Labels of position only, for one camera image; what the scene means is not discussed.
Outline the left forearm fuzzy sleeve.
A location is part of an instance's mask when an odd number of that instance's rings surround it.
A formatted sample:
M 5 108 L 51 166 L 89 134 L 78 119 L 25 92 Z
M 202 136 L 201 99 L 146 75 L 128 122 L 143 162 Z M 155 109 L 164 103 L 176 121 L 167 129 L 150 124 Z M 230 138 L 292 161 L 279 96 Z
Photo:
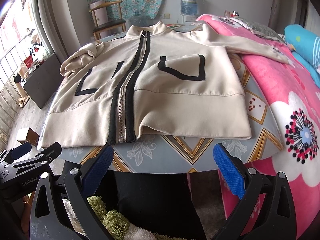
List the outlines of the left forearm fuzzy sleeve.
M 99 196 L 87 197 L 87 201 L 100 222 L 114 239 L 179 239 L 151 233 L 133 225 L 118 211 L 107 211 L 105 203 Z

